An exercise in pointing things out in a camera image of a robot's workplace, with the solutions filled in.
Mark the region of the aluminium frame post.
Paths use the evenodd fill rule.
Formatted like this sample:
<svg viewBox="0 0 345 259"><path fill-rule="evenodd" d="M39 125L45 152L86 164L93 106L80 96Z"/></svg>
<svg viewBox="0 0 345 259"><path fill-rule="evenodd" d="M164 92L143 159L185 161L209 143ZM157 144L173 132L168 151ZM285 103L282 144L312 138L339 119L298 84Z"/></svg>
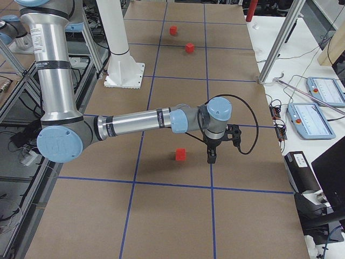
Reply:
<svg viewBox="0 0 345 259"><path fill-rule="evenodd" d="M271 69L273 68L273 65L278 57L278 54L289 34L291 31L293 24L298 18L298 15L304 6L306 0L294 0L291 8L285 17L285 20L280 28L280 31L274 41L274 44L270 50L270 53L268 57L266 58L264 67L261 70L261 73L258 77L258 83L259 84L264 84L265 80L267 79Z"/></svg>

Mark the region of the teach pendant farther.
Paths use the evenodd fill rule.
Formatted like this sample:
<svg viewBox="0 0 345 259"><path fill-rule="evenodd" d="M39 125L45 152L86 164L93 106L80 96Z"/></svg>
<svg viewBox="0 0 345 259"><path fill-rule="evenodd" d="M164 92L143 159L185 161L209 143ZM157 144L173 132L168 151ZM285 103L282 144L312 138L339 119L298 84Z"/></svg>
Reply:
<svg viewBox="0 0 345 259"><path fill-rule="evenodd" d="M307 87L317 100L332 107L344 108L344 93L335 78L308 77Z"/></svg>

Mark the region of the teach pendant nearer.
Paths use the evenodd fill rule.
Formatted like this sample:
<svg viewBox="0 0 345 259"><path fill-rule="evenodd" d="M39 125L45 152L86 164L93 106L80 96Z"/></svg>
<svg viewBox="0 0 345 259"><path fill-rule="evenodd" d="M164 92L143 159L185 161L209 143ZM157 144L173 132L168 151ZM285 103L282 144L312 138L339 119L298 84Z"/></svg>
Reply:
<svg viewBox="0 0 345 259"><path fill-rule="evenodd" d="M336 137L316 103L290 103L287 113L297 133L304 140L330 140Z"/></svg>

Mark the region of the white pedestal column with base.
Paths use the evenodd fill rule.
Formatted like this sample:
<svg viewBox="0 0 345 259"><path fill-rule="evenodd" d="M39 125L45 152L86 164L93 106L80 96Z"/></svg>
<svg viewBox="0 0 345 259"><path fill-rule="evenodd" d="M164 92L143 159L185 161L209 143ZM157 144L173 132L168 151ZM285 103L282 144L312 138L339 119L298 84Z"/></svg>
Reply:
<svg viewBox="0 0 345 259"><path fill-rule="evenodd" d="M120 1L98 0L96 3L111 54L105 86L140 88L145 64L137 63L130 54Z"/></svg>

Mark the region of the black monitor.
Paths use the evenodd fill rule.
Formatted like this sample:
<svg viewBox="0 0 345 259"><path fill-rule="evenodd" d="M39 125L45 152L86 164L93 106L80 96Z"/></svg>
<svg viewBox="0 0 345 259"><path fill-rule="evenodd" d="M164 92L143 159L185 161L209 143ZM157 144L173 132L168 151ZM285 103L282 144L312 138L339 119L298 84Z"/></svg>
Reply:
<svg viewBox="0 0 345 259"><path fill-rule="evenodd" d="M321 189L335 209L344 207L344 137L312 162Z"/></svg>

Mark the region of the black box with label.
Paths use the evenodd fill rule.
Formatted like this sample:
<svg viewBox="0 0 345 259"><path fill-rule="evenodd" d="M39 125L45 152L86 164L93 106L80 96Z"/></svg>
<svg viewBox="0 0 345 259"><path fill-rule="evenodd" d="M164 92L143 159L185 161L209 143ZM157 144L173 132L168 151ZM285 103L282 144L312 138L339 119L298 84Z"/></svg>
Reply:
<svg viewBox="0 0 345 259"><path fill-rule="evenodd" d="M285 167L289 182L300 194L312 194L321 190L303 151L288 152Z"/></svg>

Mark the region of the small circuit board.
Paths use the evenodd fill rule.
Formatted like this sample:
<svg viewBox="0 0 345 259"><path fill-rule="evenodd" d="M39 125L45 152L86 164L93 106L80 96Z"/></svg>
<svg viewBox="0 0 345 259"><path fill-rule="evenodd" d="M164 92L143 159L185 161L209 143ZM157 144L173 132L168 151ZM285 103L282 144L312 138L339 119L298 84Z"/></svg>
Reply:
<svg viewBox="0 0 345 259"><path fill-rule="evenodd" d="M281 116L280 116L280 111L281 111L281 106L272 106L272 105L270 105L269 106L269 109L270 109L270 113L271 113L271 116L272 116L272 118L274 119L274 118L281 118Z"/></svg>

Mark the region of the aluminium frame side table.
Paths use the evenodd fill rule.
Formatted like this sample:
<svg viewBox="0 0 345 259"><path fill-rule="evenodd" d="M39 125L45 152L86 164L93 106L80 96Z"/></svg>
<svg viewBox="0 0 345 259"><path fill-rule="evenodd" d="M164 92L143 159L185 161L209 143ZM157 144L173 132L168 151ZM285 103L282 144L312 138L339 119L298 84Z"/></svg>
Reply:
<svg viewBox="0 0 345 259"><path fill-rule="evenodd" d="M91 29L88 25L84 25L82 35L89 51L89 54L86 55L86 57L91 59L89 64L94 64L96 71L99 72L102 60L99 54L99 49L94 41ZM34 101L37 102L39 106L41 106L43 103L41 86L38 80L35 79L37 69L34 65L32 65L29 69L25 69L20 61L14 56L8 47L8 45L12 44L14 40L15 38L12 36L1 36L1 54L16 70L16 73L22 77L22 79L19 82L19 88L13 91L8 100L5 101L3 113L6 113L11 108L23 91L27 91L29 96L33 97ZM19 201L12 197L4 196L1 198L1 208L5 209L5 205L13 205L13 209L18 211L17 214L11 215L9 219L6 220L8 223L7 225L1 226L1 238L6 238L5 241L1 240L1 244L5 245L4 249L1 251L1 258L9 258L10 255L15 254L15 251L12 250L14 248L15 239L20 231L23 220L25 220L27 210L30 209L32 199L35 196L43 177L45 176L45 171L46 169L44 169L41 165L37 167L33 177L23 179L14 177L1 178L1 183L23 182L28 184L27 193L20 198L23 201L22 205Z"/></svg>

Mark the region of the brown paper table mat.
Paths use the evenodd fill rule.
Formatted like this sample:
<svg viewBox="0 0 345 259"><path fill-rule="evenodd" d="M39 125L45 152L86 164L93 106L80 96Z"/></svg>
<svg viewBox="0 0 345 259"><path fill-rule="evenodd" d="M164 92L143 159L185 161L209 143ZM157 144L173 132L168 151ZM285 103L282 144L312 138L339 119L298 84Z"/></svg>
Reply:
<svg viewBox="0 0 345 259"><path fill-rule="evenodd" d="M307 258L242 9L136 1L125 25L131 54L146 64L142 86L98 82L86 113L230 94L242 149L224 142L210 165L204 144L169 129L91 145L56 177L26 258Z"/></svg>

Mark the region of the red block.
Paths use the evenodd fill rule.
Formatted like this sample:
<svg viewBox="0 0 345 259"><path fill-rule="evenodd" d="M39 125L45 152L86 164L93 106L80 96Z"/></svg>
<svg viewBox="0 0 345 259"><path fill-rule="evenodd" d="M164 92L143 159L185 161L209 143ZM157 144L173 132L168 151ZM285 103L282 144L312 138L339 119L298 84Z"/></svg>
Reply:
<svg viewBox="0 0 345 259"><path fill-rule="evenodd" d="M177 148L175 151L176 161L185 161L187 158L187 153L185 148Z"/></svg>
<svg viewBox="0 0 345 259"><path fill-rule="evenodd" d="M172 26L169 28L169 33L170 33L170 35L172 35L172 36L177 35L177 26L172 25Z"/></svg>
<svg viewBox="0 0 345 259"><path fill-rule="evenodd" d="M186 53L193 53L195 50L195 45L193 43L187 43L185 45L185 52Z"/></svg>

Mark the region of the red cylinder object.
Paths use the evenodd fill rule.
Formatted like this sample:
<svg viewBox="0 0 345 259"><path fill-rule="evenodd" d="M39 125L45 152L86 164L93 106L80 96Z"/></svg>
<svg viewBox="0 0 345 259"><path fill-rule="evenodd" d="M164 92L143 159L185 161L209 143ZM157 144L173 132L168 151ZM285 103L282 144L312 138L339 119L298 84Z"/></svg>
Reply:
<svg viewBox="0 0 345 259"><path fill-rule="evenodd" d="M252 17L255 13L256 7L258 4L258 0L251 0L250 1L250 5L249 5L249 9L246 15L246 22L250 22L252 20Z"/></svg>

